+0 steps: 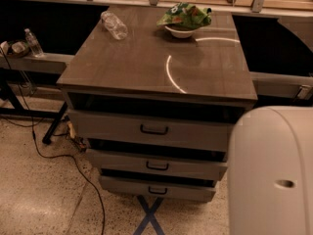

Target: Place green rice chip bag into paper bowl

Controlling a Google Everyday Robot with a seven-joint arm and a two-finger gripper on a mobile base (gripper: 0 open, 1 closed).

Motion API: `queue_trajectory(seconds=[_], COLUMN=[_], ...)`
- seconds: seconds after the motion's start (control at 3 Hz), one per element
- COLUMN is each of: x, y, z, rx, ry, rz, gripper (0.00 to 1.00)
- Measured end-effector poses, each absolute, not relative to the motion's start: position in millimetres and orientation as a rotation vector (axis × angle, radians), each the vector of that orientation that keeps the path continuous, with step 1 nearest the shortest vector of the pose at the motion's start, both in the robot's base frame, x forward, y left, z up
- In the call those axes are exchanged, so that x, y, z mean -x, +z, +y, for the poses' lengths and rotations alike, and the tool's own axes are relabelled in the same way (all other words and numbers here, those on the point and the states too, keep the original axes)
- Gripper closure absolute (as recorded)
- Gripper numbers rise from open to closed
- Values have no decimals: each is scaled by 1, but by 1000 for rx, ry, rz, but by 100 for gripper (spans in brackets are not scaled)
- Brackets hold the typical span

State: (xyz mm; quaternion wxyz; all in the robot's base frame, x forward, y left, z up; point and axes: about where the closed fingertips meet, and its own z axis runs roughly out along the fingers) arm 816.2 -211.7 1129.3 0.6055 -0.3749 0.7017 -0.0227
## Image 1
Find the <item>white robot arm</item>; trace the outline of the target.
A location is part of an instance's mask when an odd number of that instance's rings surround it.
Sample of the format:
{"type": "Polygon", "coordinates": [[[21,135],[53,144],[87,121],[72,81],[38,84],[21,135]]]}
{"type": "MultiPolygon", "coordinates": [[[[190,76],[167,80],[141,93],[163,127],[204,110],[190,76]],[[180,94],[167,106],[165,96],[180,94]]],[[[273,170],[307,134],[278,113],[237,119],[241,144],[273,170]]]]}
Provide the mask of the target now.
{"type": "Polygon", "coordinates": [[[231,235],[313,235],[313,109],[245,114],[229,144],[231,235]]]}

